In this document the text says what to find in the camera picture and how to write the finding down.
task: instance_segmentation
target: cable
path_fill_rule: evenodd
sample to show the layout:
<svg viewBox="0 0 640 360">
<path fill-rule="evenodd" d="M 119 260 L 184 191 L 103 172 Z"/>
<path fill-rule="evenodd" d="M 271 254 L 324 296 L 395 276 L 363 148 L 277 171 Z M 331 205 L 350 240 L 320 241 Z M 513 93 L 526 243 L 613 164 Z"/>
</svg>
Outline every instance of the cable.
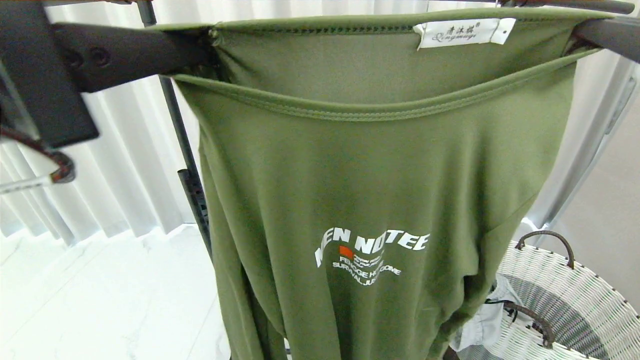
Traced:
<svg viewBox="0 0 640 360">
<path fill-rule="evenodd" d="M 16 181 L 9 184 L 0 184 L 0 194 L 26 190 L 39 186 L 49 186 L 51 184 L 69 183 L 76 178 L 76 167 L 74 162 L 63 152 L 52 150 L 42 142 L 36 141 L 28 135 L 4 125 L 0 125 L 0 136 L 15 140 L 30 149 L 39 152 L 58 166 L 58 169 L 49 175 L 39 176 L 34 179 Z"/>
</svg>

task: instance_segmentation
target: basket handle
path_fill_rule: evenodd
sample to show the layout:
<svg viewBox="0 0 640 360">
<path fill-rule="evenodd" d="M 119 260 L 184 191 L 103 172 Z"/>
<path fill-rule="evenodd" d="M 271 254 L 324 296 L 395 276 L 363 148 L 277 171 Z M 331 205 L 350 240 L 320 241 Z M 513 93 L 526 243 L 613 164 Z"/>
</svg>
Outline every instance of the basket handle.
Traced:
<svg viewBox="0 0 640 360">
<path fill-rule="evenodd" d="M 542 346 L 544 346 L 545 348 L 553 348 L 553 344 L 554 342 L 556 342 L 556 335 L 551 329 L 551 325 L 549 324 L 548 321 L 543 319 L 541 316 L 538 316 L 538 314 L 534 313 L 532 310 L 527 309 L 526 307 L 514 304 L 511 301 L 506 301 L 505 303 L 503 303 L 503 306 L 506 309 L 513 309 L 523 314 L 529 315 L 529 317 L 535 320 L 542 328 Z"/>
<path fill-rule="evenodd" d="M 525 236 L 521 237 L 520 240 L 518 240 L 518 244 L 516 245 L 516 249 L 518 250 L 522 250 L 522 248 L 525 245 L 525 240 L 528 238 L 531 238 L 533 236 L 536 235 L 552 235 L 555 236 L 556 238 L 560 239 L 560 241 L 562 242 L 562 244 L 564 244 L 564 247 L 566 248 L 567 253 L 569 253 L 569 262 L 567 262 L 566 266 L 569 266 L 571 269 L 574 269 L 574 264 L 575 264 L 575 258 L 573 256 L 573 250 L 571 249 L 571 245 L 569 245 L 569 242 L 566 241 L 566 239 L 564 238 L 564 236 L 554 232 L 554 231 L 549 231 L 549 230 L 539 230 L 539 231 L 533 231 L 529 234 L 526 234 Z"/>
</svg>

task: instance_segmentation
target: floor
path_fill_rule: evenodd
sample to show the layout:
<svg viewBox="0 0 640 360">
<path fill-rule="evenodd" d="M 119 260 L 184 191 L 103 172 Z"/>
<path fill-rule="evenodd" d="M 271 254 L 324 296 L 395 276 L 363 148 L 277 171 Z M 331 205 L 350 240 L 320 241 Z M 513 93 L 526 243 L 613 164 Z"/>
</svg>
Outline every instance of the floor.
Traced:
<svg viewBox="0 0 640 360">
<path fill-rule="evenodd" d="M 0 359 L 227 360 L 198 229 L 0 241 Z"/>
</svg>

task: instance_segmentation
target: white curtain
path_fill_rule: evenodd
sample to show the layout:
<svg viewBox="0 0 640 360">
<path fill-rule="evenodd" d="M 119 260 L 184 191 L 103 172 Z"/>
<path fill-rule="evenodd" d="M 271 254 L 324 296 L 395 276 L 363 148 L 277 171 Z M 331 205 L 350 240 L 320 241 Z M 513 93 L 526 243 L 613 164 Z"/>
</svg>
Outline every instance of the white curtain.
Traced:
<svg viewBox="0 0 640 360">
<path fill-rule="evenodd" d="M 414 0 L 154 0 L 159 24 L 301 17 L 313 15 L 419 13 L 455 8 L 494 6 L 491 3 Z M 47 9 L 52 22 L 82 22 L 142 28 L 135 4 L 85 3 Z M 619 86 L 611 83 L 620 57 L 608 51 L 580 61 L 573 111 L 556 169 L 525 228 L 541 227 L 558 201 L 565 198 L 587 167 L 599 144 L 607 116 L 597 110 L 612 106 L 605 96 Z M 51 233 L 67 244 L 92 234 L 106 236 L 132 230 L 136 236 L 159 227 L 167 233 L 193 222 L 176 171 L 184 168 L 178 142 L 158 78 L 141 79 L 84 98 L 101 136 L 64 149 L 77 164 L 70 184 L 3 195 L 0 233 Z M 178 94 L 191 146 L 198 161 L 196 119 Z M 52 170 L 46 160 L 14 143 L 0 145 L 0 182 L 27 179 Z"/>
</svg>

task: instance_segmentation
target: wicker basket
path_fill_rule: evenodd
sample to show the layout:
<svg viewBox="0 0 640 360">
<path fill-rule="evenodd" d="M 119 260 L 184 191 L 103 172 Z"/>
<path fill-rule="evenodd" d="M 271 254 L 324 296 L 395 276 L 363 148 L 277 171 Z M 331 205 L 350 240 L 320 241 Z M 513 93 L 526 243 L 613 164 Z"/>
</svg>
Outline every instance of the wicker basket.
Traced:
<svg viewBox="0 0 640 360">
<path fill-rule="evenodd" d="M 525 244 L 542 234 L 560 239 L 569 258 Z M 606 281 L 574 261 L 561 235 L 523 236 L 509 247 L 498 273 L 509 279 L 543 335 L 512 323 L 505 312 L 500 340 L 462 350 L 461 360 L 640 360 L 640 316 Z"/>
</svg>

